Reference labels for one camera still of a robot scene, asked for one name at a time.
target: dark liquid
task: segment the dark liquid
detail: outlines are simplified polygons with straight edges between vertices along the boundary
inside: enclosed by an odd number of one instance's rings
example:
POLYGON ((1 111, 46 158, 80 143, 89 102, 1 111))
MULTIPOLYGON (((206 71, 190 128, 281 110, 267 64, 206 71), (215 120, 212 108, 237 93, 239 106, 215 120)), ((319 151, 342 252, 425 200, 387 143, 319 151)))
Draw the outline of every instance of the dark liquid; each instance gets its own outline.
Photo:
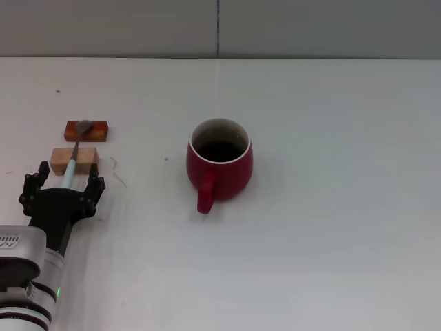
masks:
POLYGON ((196 151, 204 159, 213 162, 232 161, 244 153, 242 148, 228 141, 211 141, 202 145, 196 151))

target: stain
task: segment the stain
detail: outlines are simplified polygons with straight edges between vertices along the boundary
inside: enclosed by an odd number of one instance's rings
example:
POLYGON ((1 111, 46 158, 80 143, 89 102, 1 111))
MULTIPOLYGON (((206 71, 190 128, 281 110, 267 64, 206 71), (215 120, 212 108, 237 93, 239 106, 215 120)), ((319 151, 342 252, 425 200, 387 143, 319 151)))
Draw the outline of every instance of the stain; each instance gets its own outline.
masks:
POLYGON ((115 160, 113 157, 111 157, 110 159, 113 161, 113 168, 112 168, 112 170, 115 170, 116 169, 116 165, 118 164, 118 161, 115 160))
POLYGON ((124 183, 124 181, 120 178, 120 176, 118 176, 115 172, 113 173, 113 177, 118 179, 121 182, 121 184, 124 185, 125 188, 128 188, 127 185, 124 183))

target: metal spoon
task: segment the metal spoon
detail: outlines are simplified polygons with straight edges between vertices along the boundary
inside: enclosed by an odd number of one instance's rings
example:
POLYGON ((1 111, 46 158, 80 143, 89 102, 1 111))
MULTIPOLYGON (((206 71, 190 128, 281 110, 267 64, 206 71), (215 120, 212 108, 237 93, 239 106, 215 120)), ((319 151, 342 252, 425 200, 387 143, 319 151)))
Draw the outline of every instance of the metal spoon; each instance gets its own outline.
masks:
POLYGON ((91 121, 79 121, 75 125, 75 131, 76 131, 77 138, 76 138, 74 151, 72 152, 72 156, 70 157, 71 160, 76 161, 76 158, 78 157, 78 146, 81 141, 81 136, 83 134, 85 134, 87 131, 89 131, 90 129, 92 129, 93 125, 94 124, 91 121))
POLYGON ((74 147, 74 151, 72 152, 72 156, 70 157, 68 167, 64 173, 63 181, 61 182, 61 188, 70 188, 72 184, 72 180, 74 178, 75 166, 76 166, 76 158, 78 157, 78 146, 81 141, 81 136, 90 130, 93 126, 91 121, 80 121, 75 125, 76 131, 76 143, 74 147))

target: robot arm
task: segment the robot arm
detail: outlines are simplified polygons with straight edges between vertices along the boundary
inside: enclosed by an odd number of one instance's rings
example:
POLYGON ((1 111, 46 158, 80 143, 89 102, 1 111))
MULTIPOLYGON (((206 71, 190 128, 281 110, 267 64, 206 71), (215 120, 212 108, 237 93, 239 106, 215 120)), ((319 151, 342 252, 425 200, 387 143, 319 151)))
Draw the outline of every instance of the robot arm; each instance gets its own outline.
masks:
POLYGON ((72 227, 95 214, 105 189, 96 164, 84 192, 41 190, 48 175, 42 162, 38 173, 25 176, 19 202, 29 226, 0 226, 0 330, 48 331, 72 227))

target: gray wall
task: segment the gray wall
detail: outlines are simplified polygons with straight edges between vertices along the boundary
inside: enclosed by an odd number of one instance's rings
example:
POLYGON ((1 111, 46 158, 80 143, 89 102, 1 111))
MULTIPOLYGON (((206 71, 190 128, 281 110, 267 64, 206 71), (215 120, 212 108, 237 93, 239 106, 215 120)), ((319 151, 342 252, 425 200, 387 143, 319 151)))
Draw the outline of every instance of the gray wall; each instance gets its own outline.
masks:
POLYGON ((0 55, 215 57, 212 0, 2 0, 0 55))
MULTIPOLYGON (((219 0, 219 57, 441 59, 439 0, 219 0)), ((0 56, 217 57, 217 0, 3 0, 0 56)))

